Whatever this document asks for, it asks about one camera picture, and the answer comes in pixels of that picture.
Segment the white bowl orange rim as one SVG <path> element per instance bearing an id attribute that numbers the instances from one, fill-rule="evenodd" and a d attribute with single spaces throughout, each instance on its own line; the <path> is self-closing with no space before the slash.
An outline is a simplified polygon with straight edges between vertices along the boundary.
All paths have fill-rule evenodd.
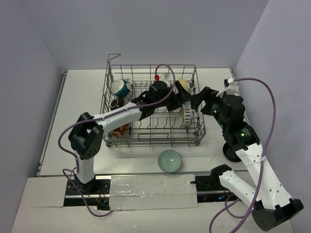
<path id="1" fill-rule="evenodd" d="M 180 126 L 188 127 L 192 120 L 192 109 L 188 104 L 183 104 L 179 111 Z"/>

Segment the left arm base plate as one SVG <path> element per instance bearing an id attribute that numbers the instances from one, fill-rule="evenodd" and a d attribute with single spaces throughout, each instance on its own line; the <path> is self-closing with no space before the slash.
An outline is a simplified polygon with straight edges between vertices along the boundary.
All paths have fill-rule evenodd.
<path id="1" fill-rule="evenodd" d="M 74 178 L 72 182 L 80 188 Z M 84 188 L 78 191 L 70 181 L 67 181 L 63 205 L 65 207 L 85 206 L 83 198 L 79 193 L 81 192 L 89 207 L 95 207 L 96 210 L 109 211 L 110 184 L 110 179 L 95 178 L 91 184 L 85 185 Z"/>

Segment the yellow dotted bowl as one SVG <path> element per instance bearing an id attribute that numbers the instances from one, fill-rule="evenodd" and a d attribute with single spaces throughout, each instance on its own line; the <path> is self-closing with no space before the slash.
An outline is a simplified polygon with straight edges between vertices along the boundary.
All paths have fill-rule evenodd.
<path id="1" fill-rule="evenodd" d="M 185 79 L 178 79 L 180 85 L 182 86 L 182 88 L 189 93 L 190 92 L 190 83 L 189 81 L 185 80 Z"/>

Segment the white ceramic bowl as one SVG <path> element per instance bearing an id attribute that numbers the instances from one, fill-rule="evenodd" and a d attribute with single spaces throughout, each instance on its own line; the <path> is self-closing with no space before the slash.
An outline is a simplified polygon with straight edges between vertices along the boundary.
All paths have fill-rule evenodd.
<path id="1" fill-rule="evenodd" d="M 130 127 L 130 124 L 127 123 L 123 126 L 120 126 L 116 129 L 112 130 L 111 133 L 115 138 L 121 138 L 127 133 L 127 131 L 129 130 L 129 127 Z"/>

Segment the dark teal white bowl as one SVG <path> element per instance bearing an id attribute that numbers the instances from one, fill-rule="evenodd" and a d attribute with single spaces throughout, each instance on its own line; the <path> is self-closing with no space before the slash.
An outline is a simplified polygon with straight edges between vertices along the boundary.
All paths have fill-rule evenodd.
<path id="1" fill-rule="evenodd" d="M 119 79 L 112 83 L 111 93 L 118 98 L 125 98 L 131 90 L 131 84 L 127 80 Z"/>

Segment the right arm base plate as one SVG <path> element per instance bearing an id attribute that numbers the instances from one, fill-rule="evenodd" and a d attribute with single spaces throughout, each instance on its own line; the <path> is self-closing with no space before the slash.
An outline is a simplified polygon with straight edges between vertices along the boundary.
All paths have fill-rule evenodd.
<path id="1" fill-rule="evenodd" d="M 225 202 L 233 193 L 222 186 L 218 186 L 211 175 L 195 175 L 190 182 L 195 185 L 198 203 Z"/>

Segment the light green ceramic bowl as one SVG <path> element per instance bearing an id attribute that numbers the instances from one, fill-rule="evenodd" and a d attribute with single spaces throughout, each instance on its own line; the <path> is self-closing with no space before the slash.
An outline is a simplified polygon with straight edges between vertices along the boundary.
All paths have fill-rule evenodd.
<path id="1" fill-rule="evenodd" d="M 166 173 L 177 172 L 182 165 L 180 154 L 174 150 L 165 150 L 158 157 L 158 166 Z"/>

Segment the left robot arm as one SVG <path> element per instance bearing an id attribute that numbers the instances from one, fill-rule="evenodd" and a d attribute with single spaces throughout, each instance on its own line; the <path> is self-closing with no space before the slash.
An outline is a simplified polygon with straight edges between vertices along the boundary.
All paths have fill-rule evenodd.
<path id="1" fill-rule="evenodd" d="M 157 108 L 166 107 L 171 112 L 189 100 L 189 92 L 179 81 L 172 85 L 155 81 L 149 90 L 123 107 L 96 116 L 88 112 L 80 115 L 68 136 L 77 159 L 74 177 L 78 189 L 86 194 L 94 190 L 94 156 L 99 152 L 105 134 L 125 124 L 141 121 L 151 116 Z"/>

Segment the black ceramic bowl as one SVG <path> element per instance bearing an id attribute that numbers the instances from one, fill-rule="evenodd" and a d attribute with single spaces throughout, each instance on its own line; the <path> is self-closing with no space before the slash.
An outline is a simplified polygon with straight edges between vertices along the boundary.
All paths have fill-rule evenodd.
<path id="1" fill-rule="evenodd" d="M 223 145 L 223 155 L 227 160 L 231 162 L 241 162 L 241 159 L 236 155 L 235 151 L 227 143 Z"/>

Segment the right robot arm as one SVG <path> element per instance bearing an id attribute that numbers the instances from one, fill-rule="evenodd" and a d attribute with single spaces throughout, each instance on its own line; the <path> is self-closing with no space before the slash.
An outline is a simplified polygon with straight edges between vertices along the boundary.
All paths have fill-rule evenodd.
<path id="1" fill-rule="evenodd" d="M 204 115 L 213 116 L 222 128 L 226 146 L 243 162 L 257 184 L 255 188 L 239 178 L 227 165 L 211 171 L 212 187 L 232 191 L 251 208 L 256 224 L 265 232 L 290 220 L 303 208 L 301 200 L 294 199 L 281 184 L 265 157 L 265 151 L 255 130 L 244 120 L 245 106 L 240 96 L 224 94 L 205 87 L 190 97 L 192 109 L 201 102 Z"/>

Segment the brown rimmed cream bowl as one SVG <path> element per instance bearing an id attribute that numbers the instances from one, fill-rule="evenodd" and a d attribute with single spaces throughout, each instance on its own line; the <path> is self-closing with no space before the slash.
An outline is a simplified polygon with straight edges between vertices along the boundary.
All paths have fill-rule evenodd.
<path id="1" fill-rule="evenodd" d="M 121 108 L 125 106 L 129 100 L 127 98 L 115 98 L 110 103 L 110 110 L 113 111 L 115 109 Z"/>

